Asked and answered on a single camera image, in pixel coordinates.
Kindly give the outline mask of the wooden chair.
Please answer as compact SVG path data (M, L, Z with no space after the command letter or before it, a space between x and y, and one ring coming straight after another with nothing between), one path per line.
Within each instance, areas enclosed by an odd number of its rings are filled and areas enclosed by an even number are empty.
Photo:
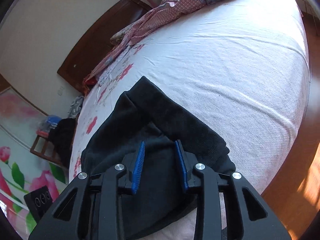
M30 148L30 153L33 155L46 160L52 164L55 164L61 168L69 169L70 161L71 161L71 150L73 146L73 140L67 140L66 143L62 143L62 146L68 146L69 152L67 153L65 157L62 157L62 154L58 154L56 151L57 148L54 146L54 144L48 140L47 137L36 135L36 138Z

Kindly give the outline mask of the dark navy sport pants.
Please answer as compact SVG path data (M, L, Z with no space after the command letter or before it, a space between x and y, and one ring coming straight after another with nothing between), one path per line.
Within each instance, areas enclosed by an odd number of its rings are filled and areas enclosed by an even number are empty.
M81 169L94 175L114 167L145 143L139 189L122 198L126 239L148 236L196 208L195 195L183 192L176 167L176 140L214 171L235 171L226 142L146 77L120 95L111 115L83 150Z

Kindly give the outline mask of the white floral bed sheet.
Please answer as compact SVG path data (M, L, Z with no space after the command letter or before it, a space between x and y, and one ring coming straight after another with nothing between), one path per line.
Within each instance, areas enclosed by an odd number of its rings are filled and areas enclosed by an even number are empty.
M216 131L236 169L262 193L297 137L309 96L309 55L296 0L224 0L139 42L84 101L69 174L120 94L147 77Z

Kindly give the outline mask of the brown wooden headboard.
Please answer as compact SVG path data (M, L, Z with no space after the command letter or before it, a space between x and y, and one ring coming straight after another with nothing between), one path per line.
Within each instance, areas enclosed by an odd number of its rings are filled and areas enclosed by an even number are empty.
M81 94L82 82L114 48L111 37L145 15L151 6L141 0L120 0L84 33L57 73Z

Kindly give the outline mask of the red checked quilt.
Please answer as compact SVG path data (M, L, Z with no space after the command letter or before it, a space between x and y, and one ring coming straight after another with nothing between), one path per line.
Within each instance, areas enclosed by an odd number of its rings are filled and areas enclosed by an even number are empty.
M98 82L98 74L108 68L123 51L129 50L159 27L218 1L220 0L162 0L159 6L111 37L110 41L115 47L84 78L84 94L88 94Z

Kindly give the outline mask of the floral wardrobe door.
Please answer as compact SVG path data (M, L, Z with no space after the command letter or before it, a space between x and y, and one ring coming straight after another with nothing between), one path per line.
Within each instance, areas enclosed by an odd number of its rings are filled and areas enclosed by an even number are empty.
M1 92L1 210L22 239L36 225L23 197L47 186L56 199L68 184L66 169L29 151L45 118L13 88Z

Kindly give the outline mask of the black clothes pile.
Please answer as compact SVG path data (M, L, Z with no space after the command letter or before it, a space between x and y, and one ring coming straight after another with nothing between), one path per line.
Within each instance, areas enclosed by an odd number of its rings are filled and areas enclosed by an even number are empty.
M72 143L76 130L76 119L61 119L54 129L51 129L48 140L54 145L54 151L58 154L64 167L69 168Z

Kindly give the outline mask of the plastic bag with items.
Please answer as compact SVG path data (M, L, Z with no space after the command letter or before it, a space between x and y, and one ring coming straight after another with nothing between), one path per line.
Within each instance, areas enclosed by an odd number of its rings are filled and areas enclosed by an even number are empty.
M47 138L51 129L55 129L57 124L62 120L61 117L56 115L49 115L43 121L40 122L36 134Z

